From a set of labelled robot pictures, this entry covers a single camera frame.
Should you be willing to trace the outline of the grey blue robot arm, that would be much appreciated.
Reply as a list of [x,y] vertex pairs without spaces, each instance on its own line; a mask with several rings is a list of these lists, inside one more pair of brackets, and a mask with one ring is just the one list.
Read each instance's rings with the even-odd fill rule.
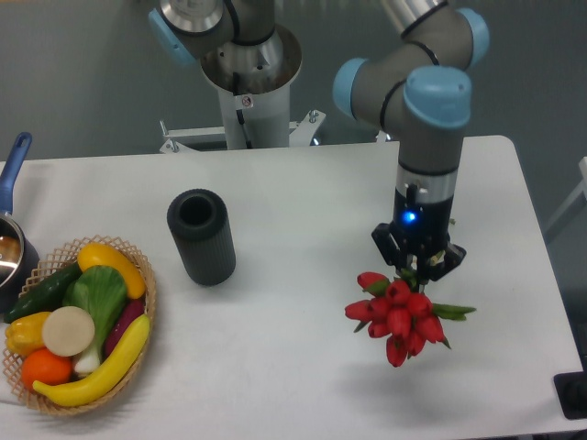
[[[449,238],[464,129],[471,116],[467,70],[490,45],[483,18],[445,1],[388,1],[402,39],[378,61],[338,70],[332,95],[345,115],[400,143],[393,219],[372,238],[384,261],[417,286],[458,267]],[[272,1],[159,1],[148,20],[178,62],[198,62],[216,88],[230,149],[289,147],[290,86],[301,69],[295,36]]]

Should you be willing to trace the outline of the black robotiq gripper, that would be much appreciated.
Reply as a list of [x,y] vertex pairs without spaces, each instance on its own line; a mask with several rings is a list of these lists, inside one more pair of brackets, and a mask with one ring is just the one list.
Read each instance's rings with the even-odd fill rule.
[[453,197],[438,203],[409,203],[394,194],[393,221],[371,232],[384,262],[397,270],[410,269],[413,257],[421,281],[439,281],[465,259],[465,248],[449,244]]

